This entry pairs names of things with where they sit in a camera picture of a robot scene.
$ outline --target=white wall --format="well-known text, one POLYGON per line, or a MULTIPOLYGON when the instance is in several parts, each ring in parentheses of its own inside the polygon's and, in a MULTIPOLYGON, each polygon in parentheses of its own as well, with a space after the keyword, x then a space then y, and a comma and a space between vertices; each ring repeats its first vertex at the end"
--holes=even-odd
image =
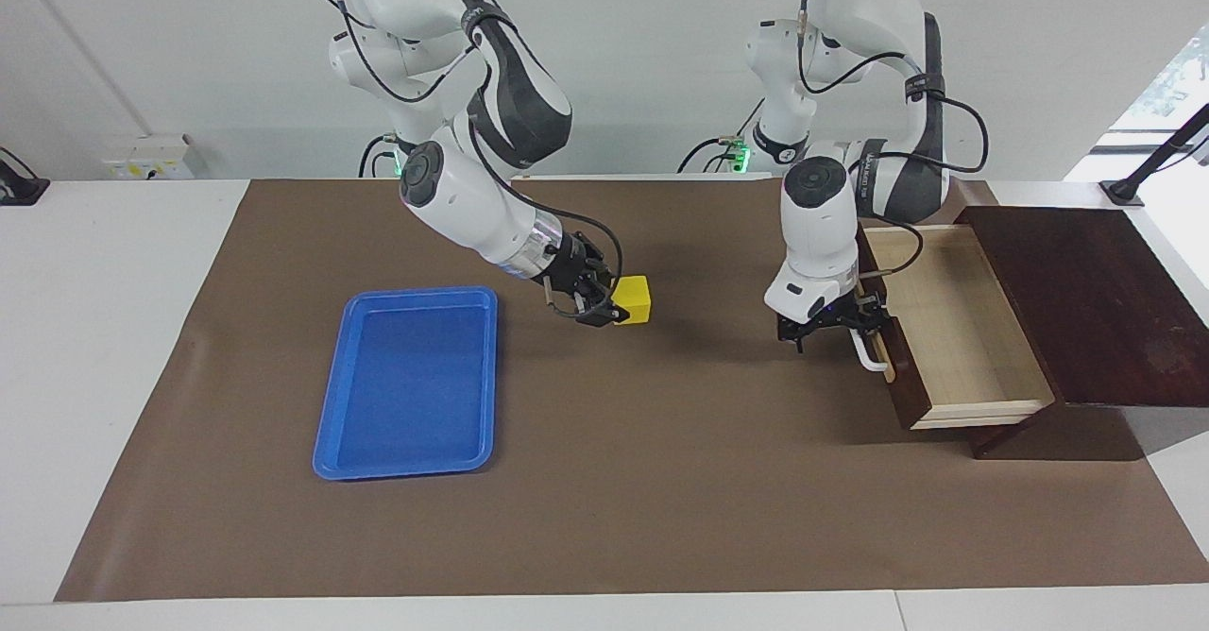
MULTIPOLYGON (((695 140, 734 132, 759 98, 747 34, 797 6, 501 1, 575 106, 572 144, 539 172, 586 174, 672 170, 695 140)), ((1209 0, 925 2, 941 19, 950 94, 994 133, 990 179, 1062 179, 1209 21, 1209 0)), ((349 175, 384 127, 372 98, 330 75, 326 40, 342 24, 319 0, 0 0, 0 141, 52 178, 103 175, 105 137, 141 131, 190 133, 215 178, 349 175)), ((833 93, 821 135, 893 132, 901 85, 878 80, 833 93)), ((972 161, 972 123, 949 118, 950 152, 972 161)))

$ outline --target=green indicator light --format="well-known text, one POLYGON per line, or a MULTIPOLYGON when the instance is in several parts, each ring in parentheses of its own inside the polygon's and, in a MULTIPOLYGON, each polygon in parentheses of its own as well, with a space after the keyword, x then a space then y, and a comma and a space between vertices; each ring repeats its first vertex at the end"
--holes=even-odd
POLYGON ((747 163, 751 162, 751 158, 752 158, 751 147, 744 145, 741 152, 739 154, 739 158, 735 161, 735 172, 747 172, 747 163))

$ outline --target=table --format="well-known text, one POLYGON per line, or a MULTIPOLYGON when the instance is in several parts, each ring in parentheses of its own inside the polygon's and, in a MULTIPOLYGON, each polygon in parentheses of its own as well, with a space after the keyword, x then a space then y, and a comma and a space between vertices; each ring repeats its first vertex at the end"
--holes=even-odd
MULTIPOLYGON (((956 596, 1016 609, 1020 601, 1057 600, 1068 612, 1068 604, 1089 612, 1163 604, 1172 615, 1165 627, 1186 624, 1192 629, 1209 610, 1209 586, 36 607, 53 597, 245 189, 245 183, 64 183, 56 184, 35 209, 0 213, 0 239, 28 243, 0 253, 5 270, 21 270, 0 278, 0 296, 19 300, 0 311, 0 326, 5 326, 0 364, 19 375, 6 382, 0 401, 0 455, 7 469, 0 475, 0 496, 5 497, 0 562, 6 563, 0 571, 0 603, 5 604, 0 626, 83 627, 109 618, 115 627, 135 627, 154 624, 163 614, 198 626, 222 620, 251 627, 276 619, 295 627, 289 624, 293 619, 320 627, 324 620, 398 615, 423 627, 455 627, 467 619, 492 619, 501 627, 549 626, 568 615, 625 626, 649 623, 655 614, 665 615, 669 626, 707 629, 751 627, 753 620, 763 627, 789 629, 800 627, 804 619, 835 620, 829 627, 941 629, 948 624, 944 610, 960 607, 951 602, 956 596), (64 378, 64 372, 73 378, 64 378), (15 604, 35 607, 10 607, 15 604)), ((993 189, 1005 204, 1104 205, 1094 186, 1082 184, 997 184, 993 189)), ((1199 316, 1209 318, 1209 290, 1144 210, 1134 210, 1130 218, 1199 316)), ((1205 550, 1209 492, 1202 487, 1203 470, 1198 469, 1209 468, 1209 439, 1184 442, 1151 462, 1205 550)), ((1045 609, 1037 608, 1036 627, 1057 619, 1046 618, 1045 609)), ((1127 616, 1105 615, 1100 627, 1112 627, 1110 621, 1129 627, 1127 616)))

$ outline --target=cabinet lid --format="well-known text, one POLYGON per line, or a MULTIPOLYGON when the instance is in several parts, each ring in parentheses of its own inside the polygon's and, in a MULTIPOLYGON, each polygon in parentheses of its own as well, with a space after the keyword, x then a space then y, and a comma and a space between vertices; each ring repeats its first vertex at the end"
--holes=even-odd
POLYGON ((1126 214, 972 205, 961 219, 1063 401, 1209 407, 1209 329, 1126 214))

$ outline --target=plastic tray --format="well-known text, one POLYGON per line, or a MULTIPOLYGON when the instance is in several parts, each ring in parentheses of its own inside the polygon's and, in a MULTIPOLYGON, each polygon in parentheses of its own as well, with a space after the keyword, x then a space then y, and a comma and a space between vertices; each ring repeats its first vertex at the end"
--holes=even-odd
POLYGON ((313 468, 325 480, 475 470, 491 457, 488 288, 371 291, 345 308, 313 468))

